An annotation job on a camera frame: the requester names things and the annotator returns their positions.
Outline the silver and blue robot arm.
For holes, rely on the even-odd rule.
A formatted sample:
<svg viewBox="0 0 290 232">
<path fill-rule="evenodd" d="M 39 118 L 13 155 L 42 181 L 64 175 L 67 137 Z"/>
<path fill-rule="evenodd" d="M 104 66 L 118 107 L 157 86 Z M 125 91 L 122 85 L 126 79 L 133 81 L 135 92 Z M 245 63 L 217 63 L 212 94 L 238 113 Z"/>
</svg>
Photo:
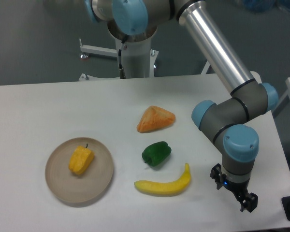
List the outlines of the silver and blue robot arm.
<svg viewBox="0 0 290 232">
<path fill-rule="evenodd" d="M 157 26 L 172 19 L 185 27 L 231 98 L 223 103 L 202 101 L 191 118 L 222 154 L 210 173 L 217 188 L 231 191 L 241 210 L 252 212 L 258 196 L 247 190 L 259 151 L 259 137 L 246 123 L 273 110 L 278 94 L 268 83 L 258 83 L 232 50 L 206 10 L 203 0 L 86 0 L 89 18 L 105 21 L 116 39 L 119 77 L 149 77 L 150 48 L 141 48 Z"/>
</svg>

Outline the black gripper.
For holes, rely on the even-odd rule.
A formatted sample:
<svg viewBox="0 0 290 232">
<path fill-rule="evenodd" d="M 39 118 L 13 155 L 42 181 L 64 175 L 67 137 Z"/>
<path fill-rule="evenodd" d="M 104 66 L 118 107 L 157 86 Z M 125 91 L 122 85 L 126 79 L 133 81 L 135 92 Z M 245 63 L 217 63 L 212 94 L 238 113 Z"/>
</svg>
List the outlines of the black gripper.
<svg viewBox="0 0 290 232">
<path fill-rule="evenodd" d="M 241 212 L 247 210 L 251 213 L 254 211 L 258 206 L 258 196 L 247 191 L 248 179 L 232 174 L 222 174 L 222 176 L 221 174 L 221 165 L 218 163 L 210 172 L 210 177 L 214 179 L 217 190 L 223 185 L 224 188 L 234 193 L 236 200 L 241 205 Z"/>
</svg>

